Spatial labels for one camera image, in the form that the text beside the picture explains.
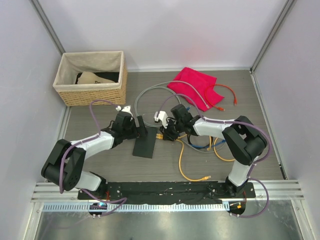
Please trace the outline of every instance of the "red cloth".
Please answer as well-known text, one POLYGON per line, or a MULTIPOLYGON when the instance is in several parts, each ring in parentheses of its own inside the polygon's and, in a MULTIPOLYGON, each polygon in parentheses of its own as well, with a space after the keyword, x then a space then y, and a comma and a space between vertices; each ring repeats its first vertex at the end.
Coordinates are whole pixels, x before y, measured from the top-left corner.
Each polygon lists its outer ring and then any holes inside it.
MULTIPOLYGON (((209 76, 207 74, 193 70, 189 67, 185 67, 173 79, 173 82, 168 84, 167 87, 177 94, 187 95, 195 102, 195 104, 200 110, 205 112, 212 108, 212 105, 205 98, 205 90, 208 86, 216 84, 216 80, 217 78, 214 76, 209 76), (206 107, 202 99, 199 97, 199 95, 195 92, 195 90, 192 87, 182 82, 173 83, 177 80, 191 84, 200 93, 205 102, 208 104, 209 108, 206 107)), ((224 96, 217 94, 212 88, 207 90, 207 98, 212 104, 216 105, 222 99, 224 99, 224 96)), ((186 101, 190 104, 193 104, 188 98, 186 99, 186 101)))

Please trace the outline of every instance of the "red cable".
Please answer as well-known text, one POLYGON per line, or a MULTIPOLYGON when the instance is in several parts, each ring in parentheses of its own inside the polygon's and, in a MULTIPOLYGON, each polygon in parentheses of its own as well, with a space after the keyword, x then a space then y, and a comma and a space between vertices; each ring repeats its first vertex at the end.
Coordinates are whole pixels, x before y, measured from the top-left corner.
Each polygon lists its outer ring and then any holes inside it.
POLYGON ((220 110, 220 111, 224 111, 224 110, 225 110, 225 109, 222 108, 222 107, 219 107, 219 106, 216 106, 216 105, 212 104, 212 103, 210 102, 210 100, 208 99, 208 89, 209 89, 209 88, 214 88, 215 86, 225 87, 225 88, 229 89, 229 90, 233 93, 233 96, 234 96, 233 104, 234 104, 234 105, 237 105, 238 101, 237 101, 236 93, 232 90, 231 87, 226 86, 226 85, 223 85, 223 84, 212 84, 212 85, 208 86, 208 87, 204 90, 205 100, 206 100, 209 104, 211 104, 212 107, 214 107, 214 108, 216 108, 216 109, 218 109, 218 110, 220 110))

